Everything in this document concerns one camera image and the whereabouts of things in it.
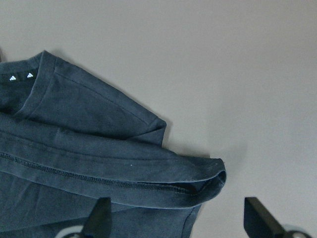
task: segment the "dark blue fabric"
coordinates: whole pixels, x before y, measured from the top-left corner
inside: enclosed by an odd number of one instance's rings
[[[221,159],[162,148],[162,119],[47,51],[0,63],[0,86],[0,238],[53,238],[99,197],[112,238],[188,238],[225,183]]]

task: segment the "folded garment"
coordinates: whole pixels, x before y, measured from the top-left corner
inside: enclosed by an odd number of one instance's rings
[[[162,148],[166,122],[42,51],[0,63],[0,238],[53,238],[111,198],[111,238],[188,238],[221,159]]]

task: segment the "table surface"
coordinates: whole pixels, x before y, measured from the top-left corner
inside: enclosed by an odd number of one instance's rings
[[[244,197],[317,237],[316,1],[1,1],[2,61],[42,50],[159,115],[163,146],[222,158],[192,238],[245,238]]]

